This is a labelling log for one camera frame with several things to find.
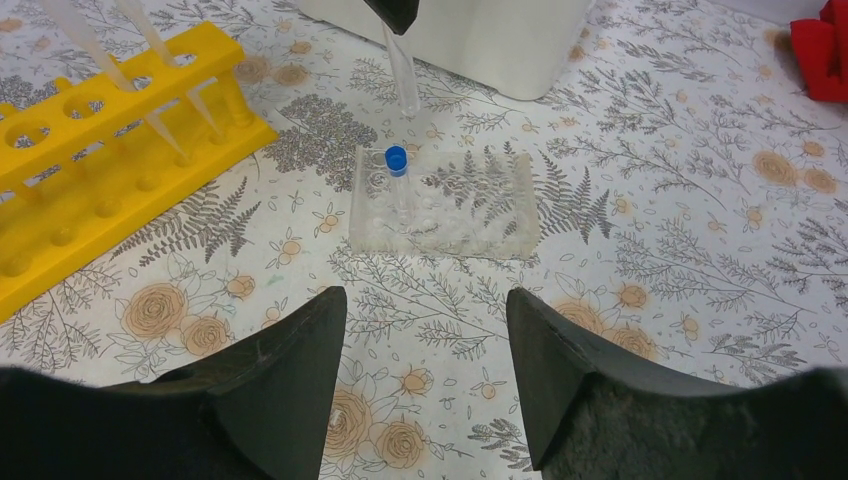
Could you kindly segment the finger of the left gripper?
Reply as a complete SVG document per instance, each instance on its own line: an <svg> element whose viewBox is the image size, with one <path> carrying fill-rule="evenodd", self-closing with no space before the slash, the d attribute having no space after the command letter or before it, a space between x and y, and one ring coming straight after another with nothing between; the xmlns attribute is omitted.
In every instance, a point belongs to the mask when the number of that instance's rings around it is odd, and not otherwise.
<svg viewBox="0 0 848 480"><path fill-rule="evenodd" d="M419 0L365 0L371 10L396 35L404 35L418 16Z"/></svg>

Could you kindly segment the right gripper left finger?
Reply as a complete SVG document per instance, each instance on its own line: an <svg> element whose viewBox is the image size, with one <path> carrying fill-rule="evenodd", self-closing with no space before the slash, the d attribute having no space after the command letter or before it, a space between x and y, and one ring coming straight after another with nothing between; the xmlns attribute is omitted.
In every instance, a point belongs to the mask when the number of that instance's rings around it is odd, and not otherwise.
<svg viewBox="0 0 848 480"><path fill-rule="evenodd" d="M282 320L156 380L112 387L115 479L315 479L347 314L332 286Z"/></svg>

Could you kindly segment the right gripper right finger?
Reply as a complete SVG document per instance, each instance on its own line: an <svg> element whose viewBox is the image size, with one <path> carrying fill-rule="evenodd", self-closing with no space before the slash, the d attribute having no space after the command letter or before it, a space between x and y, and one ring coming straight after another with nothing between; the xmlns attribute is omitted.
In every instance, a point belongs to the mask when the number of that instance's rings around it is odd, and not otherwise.
<svg viewBox="0 0 848 480"><path fill-rule="evenodd" d="M562 422L598 379L670 397L740 392L647 360L573 323L528 290L510 290L508 338L533 469L546 460Z"/></svg>

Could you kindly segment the white plastic storage bin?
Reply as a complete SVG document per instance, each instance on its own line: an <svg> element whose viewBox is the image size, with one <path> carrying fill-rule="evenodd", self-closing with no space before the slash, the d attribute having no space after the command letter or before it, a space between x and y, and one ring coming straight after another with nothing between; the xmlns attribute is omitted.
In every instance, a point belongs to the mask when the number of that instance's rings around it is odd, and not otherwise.
<svg viewBox="0 0 848 480"><path fill-rule="evenodd" d="M403 38L414 59L521 101L544 97L561 76L592 0L419 0ZM364 0L301 1L300 11L374 42L383 22Z"/></svg>

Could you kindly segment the floral patterned table mat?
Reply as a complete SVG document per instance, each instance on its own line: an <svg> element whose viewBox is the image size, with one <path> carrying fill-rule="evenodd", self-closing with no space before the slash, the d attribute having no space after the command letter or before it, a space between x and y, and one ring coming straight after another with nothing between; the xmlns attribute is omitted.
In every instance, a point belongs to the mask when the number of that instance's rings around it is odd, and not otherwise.
<svg viewBox="0 0 848 480"><path fill-rule="evenodd" d="M385 51L292 1L148 1L165 35L238 40L278 132L16 313L1 361L151 380L343 286L324 479L530 479L505 323L524 287L643 357L734 386L847 362L847 109L810 100L787 31L709 1L599 1L562 76L518 102L418 65L399 115ZM357 256L360 145L528 153L531 259Z"/></svg>

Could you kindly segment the yellow test tube rack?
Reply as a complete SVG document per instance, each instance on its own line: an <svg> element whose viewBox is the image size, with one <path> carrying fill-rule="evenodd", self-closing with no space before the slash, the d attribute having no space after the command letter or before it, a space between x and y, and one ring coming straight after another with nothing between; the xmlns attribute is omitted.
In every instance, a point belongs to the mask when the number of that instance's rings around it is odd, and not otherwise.
<svg viewBox="0 0 848 480"><path fill-rule="evenodd" d="M121 64L128 77L149 79L136 92L98 74L59 83L26 109L2 105L3 318L275 138L234 77L245 57L236 40L205 22L167 47L190 62L172 68L145 51Z"/></svg>

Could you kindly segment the red cloth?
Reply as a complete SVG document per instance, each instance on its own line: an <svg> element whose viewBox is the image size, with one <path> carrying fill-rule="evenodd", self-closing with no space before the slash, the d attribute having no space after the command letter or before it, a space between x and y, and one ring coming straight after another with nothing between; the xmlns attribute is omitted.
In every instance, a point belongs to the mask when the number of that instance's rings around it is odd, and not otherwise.
<svg viewBox="0 0 848 480"><path fill-rule="evenodd" d="M808 96L846 104L847 1L827 1L818 19L792 21L790 39Z"/></svg>

